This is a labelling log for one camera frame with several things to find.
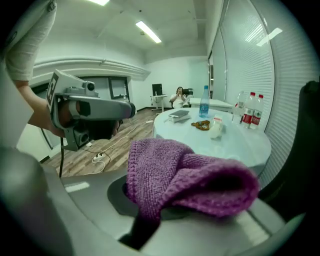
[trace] purple towel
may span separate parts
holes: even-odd
[[[156,138],[131,144],[126,183],[141,216],[157,222],[167,206],[235,215],[259,192],[256,176],[241,162],[195,154],[185,144]]]

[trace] chair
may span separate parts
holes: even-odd
[[[308,82],[301,88],[292,149],[280,172],[259,193],[259,198],[286,221],[316,204],[320,156],[319,100],[318,82]]]

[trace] human arm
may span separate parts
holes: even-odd
[[[176,99],[177,99],[177,97],[178,97],[179,95],[178,94],[173,94],[172,96],[171,96],[171,99],[169,100],[169,102],[171,102],[171,103],[173,103]]]
[[[33,114],[29,119],[29,124],[37,126],[42,129],[49,130],[54,135],[64,137],[64,132],[53,126],[50,117],[50,111],[45,99],[35,95],[32,89],[29,87],[28,81],[14,80],[13,81],[28,105],[33,109]],[[66,126],[71,120],[71,114],[69,112],[68,103],[64,103],[59,110],[59,121],[62,126]]]

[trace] ceiling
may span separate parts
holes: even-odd
[[[205,38],[205,0],[110,0],[105,6],[87,0],[58,0],[56,30],[94,38],[121,39],[141,50]],[[162,40],[156,44],[136,26],[144,21]]]

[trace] wooden floor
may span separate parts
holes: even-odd
[[[109,157],[107,156],[101,160],[105,162],[103,172],[113,171],[119,168],[127,168],[131,142],[143,138],[150,138],[152,136],[153,123],[146,123],[146,121],[154,120],[155,118],[155,111],[151,111],[151,109],[144,109],[135,114],[133,118],[123,120],[123,124],[120,126],[117,135],[112,139],[100,139],[94,141],[91,147],[83,147],[77,152],[65,150],[62,176],[68,177],[99,173],[104,166],[103,163],[92,163],[92,159],[96,154],[85,150],[92,152],[103,151],[115,144],[119,139],[126,136],[127,133],[136,127],[134,131],[128,135],[128,138],[123,138],[115,146],[105,152],[110,156],[110,162]],[[61,153],[55,155],[51,159],[48,159],[43,164],[53,166],[56,168],[57,172],[59,172],[60,160]]]

